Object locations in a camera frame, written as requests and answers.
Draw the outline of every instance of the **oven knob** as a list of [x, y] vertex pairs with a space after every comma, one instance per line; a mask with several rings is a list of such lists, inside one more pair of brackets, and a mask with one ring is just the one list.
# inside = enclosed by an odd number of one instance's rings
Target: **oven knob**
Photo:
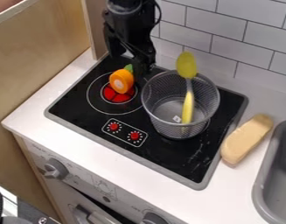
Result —
[[137, 132], [137, 131], [133, 131], [133, 132], [130, 133], [130, 138], [133, 141], [136, 141], [136, 140], [140, 139], [140, 137], [141, 137], [141, 134], [139, 132]]
[[118, 123], [112, 122], [111, 124], [109, 124], [109, 128], [112, 131], [116, 131], [116, 130], [119, 130], [120, 125]]
[[155, 213], [146, 213], [140, 224], [169, 224], [169, 223]]
[[50, 158], [44, 165], [47, 179], [64, 179], [69, 174], [69, 170], [57, 159]]

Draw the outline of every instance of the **tile wall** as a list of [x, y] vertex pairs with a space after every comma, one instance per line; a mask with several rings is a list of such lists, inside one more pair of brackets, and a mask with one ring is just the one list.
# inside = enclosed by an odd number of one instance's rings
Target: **tile wall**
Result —
[[194, 53], [199, 72], [286, 92], [286, 0], [158, 0], [157, 63]]

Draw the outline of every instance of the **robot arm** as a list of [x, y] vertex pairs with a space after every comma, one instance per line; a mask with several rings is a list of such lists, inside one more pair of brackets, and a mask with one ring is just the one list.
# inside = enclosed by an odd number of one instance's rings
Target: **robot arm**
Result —
[[146, 74], [155, 64], [156, 50], [150, 32], [157, 25], [155, 0], [108, 0], [103, 12], [104, 37], [112, 57], [129, 50], [133, 55], [135, 76]]

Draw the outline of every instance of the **toy stove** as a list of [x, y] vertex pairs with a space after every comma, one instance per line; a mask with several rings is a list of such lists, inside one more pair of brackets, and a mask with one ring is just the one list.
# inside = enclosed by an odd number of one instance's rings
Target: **toy stove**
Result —
[[51, 105], [46, 116], [186, 186], [204, 189], [220, 161], [220, 144], [240, 120], [247, 98], [219, 88], [220, 107], [206, 129], [191, 139], [171, 140], [155, 131], [140, 97], [143, 85], [162, 68], [155, 67], [126, 94], [109, 86], [109, 75], [129, 63], [128, 58], [106, 57]]

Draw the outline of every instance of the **burner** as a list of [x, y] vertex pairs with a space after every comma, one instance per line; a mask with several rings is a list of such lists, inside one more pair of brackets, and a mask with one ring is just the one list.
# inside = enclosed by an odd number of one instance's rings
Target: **burner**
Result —
[[111, 74], [112, 73], [105, 73], [99, 76], [88, 86], [88, 104], [98, 112], [112, 116], [127, 115], [140, 109], [143, 105], [139, 97], [139, 90], [146, 80], [139, 81], [139, 83], [126, 94], [117, 94], [108, 84], [108, 79]]
[[131, 101], [136, 97], [137, 88], [131, 88], [126, 94], [119, 94], [110, 86], [105, 84], [101, 91], [101, 97], [108, 103], [121, 104]]

